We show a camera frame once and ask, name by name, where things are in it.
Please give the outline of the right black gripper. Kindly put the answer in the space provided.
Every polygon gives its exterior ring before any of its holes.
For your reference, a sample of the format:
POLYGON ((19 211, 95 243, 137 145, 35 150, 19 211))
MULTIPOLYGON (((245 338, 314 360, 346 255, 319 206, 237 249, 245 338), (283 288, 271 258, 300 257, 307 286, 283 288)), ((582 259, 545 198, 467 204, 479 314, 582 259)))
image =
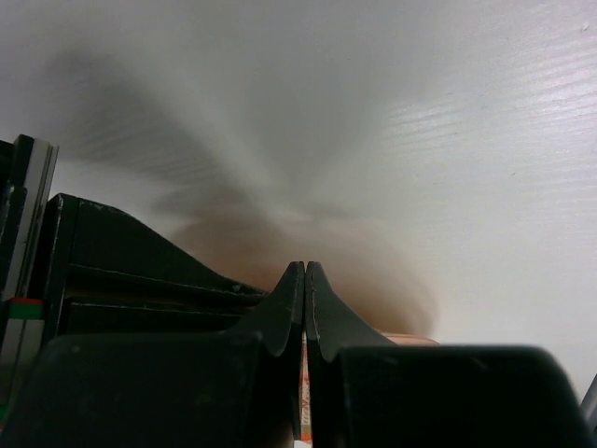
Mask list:
POLYGON ((48 202, 58 152, 24 134, 1 143, 3 406, 26 331, 14 329, 11 308, 28 295, 45 209, 46 334, 219 332, 267 297, 120 209, 63 193, 48 202))

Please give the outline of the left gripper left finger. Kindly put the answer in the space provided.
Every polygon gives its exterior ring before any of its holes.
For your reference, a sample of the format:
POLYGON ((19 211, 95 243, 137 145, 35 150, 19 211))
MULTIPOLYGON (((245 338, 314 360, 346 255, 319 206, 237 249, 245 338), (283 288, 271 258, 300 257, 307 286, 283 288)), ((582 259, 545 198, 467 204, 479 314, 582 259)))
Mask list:
POLYGON ((290 447, 300 435, 304 266, 212 333, 62 336, 12 405, 5 447, 290 447))

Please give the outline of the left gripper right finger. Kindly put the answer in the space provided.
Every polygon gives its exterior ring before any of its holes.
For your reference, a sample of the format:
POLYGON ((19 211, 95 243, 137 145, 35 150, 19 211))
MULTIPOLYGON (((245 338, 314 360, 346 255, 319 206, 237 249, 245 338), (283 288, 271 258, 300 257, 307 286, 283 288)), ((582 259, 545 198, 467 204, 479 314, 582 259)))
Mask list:
POLYGON ((305 283, 317 447, 592 447, 566 375, 530 346, 397 344, 337 296, 322 266, 305 283))

